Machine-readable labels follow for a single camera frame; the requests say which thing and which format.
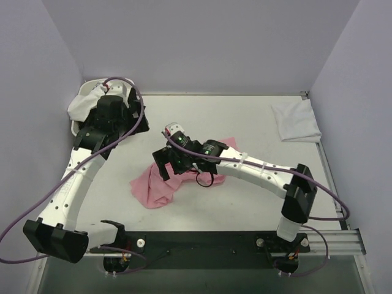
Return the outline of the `pink t shirt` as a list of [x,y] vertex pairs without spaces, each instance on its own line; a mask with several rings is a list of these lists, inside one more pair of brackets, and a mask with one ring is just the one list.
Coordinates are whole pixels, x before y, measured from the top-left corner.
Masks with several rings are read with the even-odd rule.
[[167,165],[170,179],[163,181],[160,177],[156,163],[147,167],[140,176],[130,181],[131,194],[147,209],[157,209],[170,204],[174,194],[182,184],[194,182],[201,187],[217,186],[225,181],[224,175],[214,175],[209,173],[198,174],[191,170],[181,175],[175,175],[170,165]]

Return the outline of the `white plastic basket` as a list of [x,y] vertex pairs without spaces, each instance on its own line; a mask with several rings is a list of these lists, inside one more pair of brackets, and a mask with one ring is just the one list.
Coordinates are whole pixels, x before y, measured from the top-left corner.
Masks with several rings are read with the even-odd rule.
[[128,96],[133,85],[134,82],[128,78],[114,79],[106,83],[104,79],[84,83],[67,109],[72,135],[74,137],[77,135],[90,111],[97,107],[98,100],[106,94],[122,97],[126,107],[129,108]]

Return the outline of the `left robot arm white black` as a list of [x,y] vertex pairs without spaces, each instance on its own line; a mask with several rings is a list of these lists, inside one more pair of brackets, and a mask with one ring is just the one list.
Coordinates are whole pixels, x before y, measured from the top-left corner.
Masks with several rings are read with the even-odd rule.
[[77,119],[78,132],[73,142],[65,182],[54,194],[36,220],[27,220],[23,233],[34,249],[71,263],[77,263],[85,252],[105,245],[112,252],[125,246],[124,226],[104,220],[105,227],[94,234],[90,230],[79,232],[77,219],[82,203],[97,172],[108,159],[111,150],[122,136],[149,129],[143,109],[134,88],[124,83],[96,88],[94,106],[84,121]]

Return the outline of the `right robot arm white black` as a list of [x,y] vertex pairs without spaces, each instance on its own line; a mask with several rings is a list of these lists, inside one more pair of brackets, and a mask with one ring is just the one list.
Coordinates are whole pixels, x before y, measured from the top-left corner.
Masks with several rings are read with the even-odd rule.
[[232,176],[264,188],[284,201],[276,235],[288,242],[295,240],[301,226],[309,220],[317,186],[307,166],[273,165],[221,141],[191,140],[181,130],[166,130],[164,135],[168,138],[165,147],[153,152],[163,181],[170,179],[168,169],[172,168],[176,175],[195,171]]

